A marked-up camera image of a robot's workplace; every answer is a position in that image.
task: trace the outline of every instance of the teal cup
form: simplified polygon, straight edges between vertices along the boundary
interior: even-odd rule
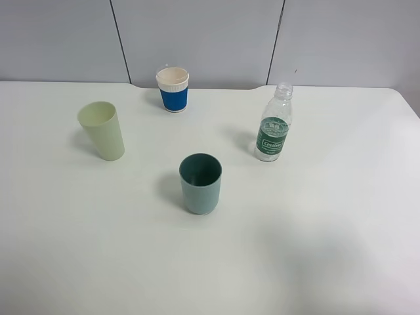
[[[179,175],[187,209],[197,215],[212,212],[219,202],[222,180],[220,162],[209,154],[193,154],[182,161]]]

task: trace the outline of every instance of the green bottle label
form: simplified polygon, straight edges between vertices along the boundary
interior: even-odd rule
[[[277,117],[264,118],[260,124],[257,148],[264,154],[274,156],[282,151],[289,125]]]

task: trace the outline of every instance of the water bottle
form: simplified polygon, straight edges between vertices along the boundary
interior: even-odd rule
[[[291,84],[280,83],[262,113],[255,147],[255,156],[261,161],[276,161],[283,149],[291,125],[292,93]]]

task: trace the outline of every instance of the bottle neck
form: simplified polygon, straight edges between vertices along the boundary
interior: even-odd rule
[[[284,95],[284,94],[280,94],[280,93],[274,93],[274,98],[277,100],[281,100],[282,102],[287,102],[289,100],[291,100],[291,95]]]

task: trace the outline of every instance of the paper cup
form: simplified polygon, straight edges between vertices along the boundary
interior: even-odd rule
[[[77,120],[102,159],[115,161],[123,156],[124,143],[114,105],[108,102],[90,103],[80,110]]]
[[[213,156],[193,154],[179,167],[185,206],[193,213],[205,215],[214,210],[219,202],[222,165]]]
[[[156,74],[163,105],[171,113],[179,113],[186,107],[188,80],[190,75],[185,69],[169,67]]]

